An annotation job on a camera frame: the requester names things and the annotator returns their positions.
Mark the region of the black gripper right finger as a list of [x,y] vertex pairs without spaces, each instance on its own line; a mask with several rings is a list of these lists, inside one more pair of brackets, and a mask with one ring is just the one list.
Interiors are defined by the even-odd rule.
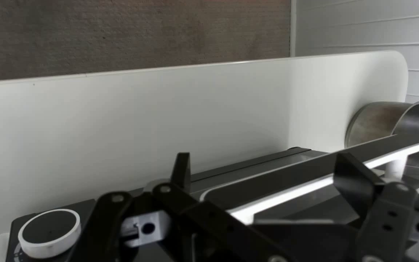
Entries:
[[349,153],[339,153],[333,185],[361,218],[349,262],[416,262],[419,192],[403,182],[384,182]]

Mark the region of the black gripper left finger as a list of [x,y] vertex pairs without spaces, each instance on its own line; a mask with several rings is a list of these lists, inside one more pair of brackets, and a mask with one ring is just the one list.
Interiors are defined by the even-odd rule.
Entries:
[[133,262],[138,249],[121,231],[128,218],[163,212],[169,231],[160,247],[175,262],[288,262],[288,253],[250,225],[188,192],[191,154],[179,153],[169,182],[137,196],[102,195],[70,255],[70,262]]

